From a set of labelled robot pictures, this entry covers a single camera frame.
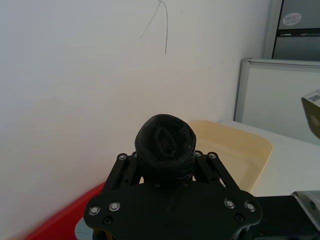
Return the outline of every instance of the white desk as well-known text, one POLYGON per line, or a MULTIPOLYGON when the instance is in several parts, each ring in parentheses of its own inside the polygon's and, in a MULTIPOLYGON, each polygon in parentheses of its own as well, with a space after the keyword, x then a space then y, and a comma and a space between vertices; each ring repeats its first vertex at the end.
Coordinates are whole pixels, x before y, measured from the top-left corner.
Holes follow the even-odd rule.
POLYGON ((260 135, 273 146, 264 171, 251 191, 254 196, 281 196, 294 191, 320 190, 319 146, 235 121, 221 124, 260 135))

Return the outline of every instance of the scribble on wall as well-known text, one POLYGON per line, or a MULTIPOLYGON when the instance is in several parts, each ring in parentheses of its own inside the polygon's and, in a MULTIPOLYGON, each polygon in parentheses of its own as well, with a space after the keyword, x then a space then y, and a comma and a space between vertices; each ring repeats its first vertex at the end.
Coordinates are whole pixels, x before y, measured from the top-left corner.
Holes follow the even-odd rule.
POLYGON ((151 20, 149 21, 149 23, 147 24, 147 26, 145 27, 142 35, 141 35, 141 39, 144 37, 146 31, 148 30, 148 27, 150 26, 150 24, 152 23, 152 21, 154 20, 155 16, 157 15, 158 9, 160 7, 161 4, 164 5, 164 9, 165 9, 165 13, 166 13, 166 36, 165 36, 165 49, 164 49, 164 53, 167 54, 167 46, 168 46, 168 9, 167 9, 167 5, 163 0, 157 0, 159 2, 159 4, 156 7, 156 10, 151 18, 151 20))

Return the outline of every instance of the sticker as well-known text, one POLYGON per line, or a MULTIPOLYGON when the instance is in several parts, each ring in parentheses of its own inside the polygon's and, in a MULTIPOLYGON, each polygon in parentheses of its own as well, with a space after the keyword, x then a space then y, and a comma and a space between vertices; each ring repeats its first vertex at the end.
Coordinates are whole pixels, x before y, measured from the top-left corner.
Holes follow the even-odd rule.
POLYGON ((303 96, 303 98, 320 107, 320 89, 303 96))
POLYGON ((282 20, 283 24, 286 26, 292 26, 299 23, 302 19, 302 16, 298 12, 293 12, 285 16, 282 20))

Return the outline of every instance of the beige plastic tray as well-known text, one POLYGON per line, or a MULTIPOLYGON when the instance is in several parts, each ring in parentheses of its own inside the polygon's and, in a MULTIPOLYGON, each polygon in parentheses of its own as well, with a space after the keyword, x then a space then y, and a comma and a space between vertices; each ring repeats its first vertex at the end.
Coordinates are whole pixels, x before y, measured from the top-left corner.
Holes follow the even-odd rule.
POLYGON ((265 138, 211 121, 188 123, 196 135, 196 149, 215 152, 240 189, 250 192, 272 152, 265 138))

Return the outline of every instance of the metal screw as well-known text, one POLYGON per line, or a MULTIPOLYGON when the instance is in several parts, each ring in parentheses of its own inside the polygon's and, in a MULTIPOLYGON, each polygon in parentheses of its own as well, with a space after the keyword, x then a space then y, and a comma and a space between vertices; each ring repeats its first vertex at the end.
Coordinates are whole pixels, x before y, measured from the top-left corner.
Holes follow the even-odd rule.
POLYGON ((213 153, 210 153, 209 154, 209 158, 211 158, 211 159, 215 159, 217 156, 215 155, 215 154, 213 154, 213 153))
POLYGON ((113 201, 112 203, 110 203, 109 205, 109 210, 111 212, 115 212, 115 211, 118 211, 120 208, 120 202, 118 201, 113 201))
POLYGON ((189 183, 187 181, 183 181, 182 182, 182 186, 184 186, 185 188, 188 187, 189 183))
POLYGON ((254 211, 256 210, 255 205, 253 205, 253 204, 250 203, 250 202, 246 202, 246 203, 244 204, 244 206, 245 206, 246 209, 248 209, 248 210, 251 211, 251 212, 254 212, 254 211))
POLYGON ((107 216, 103 219, 103 222, 102 222, 105 226, 109 226, 112 224, 112 218, 110 216, 107 216))
POLYGON ((245 220, 244 216, 243 216, 242 214, 240 214, 240 213, 237 213, 237 214, 234 216, 234 218, 235 218, 235 220, 236 220, 237 222, 239 222, 239 223, 242 223, 242 222, 245 220))
POLYGON ((126 158, 127 158, 127 156, 124 155, 124 154, 122 154, 122 155, 119 156, 119 159, 120 159, 120 160, 125 160, 126 158))
POLYGON ((224 200, 224 205, 229 209, 234 209, 236 207, 235 203, 230 199, 224 200))
POLYGON ((201 153, 198 152, 198 151, 195 151, 195 152, 194 152, 194 156, 195 156, 195 157, 200 157, 200 156, 201 156, 201 153))
POLYGON ((97 215, 100 212, 99 206, 93 206, 89 209, 89 215, 94 216, 97 215))

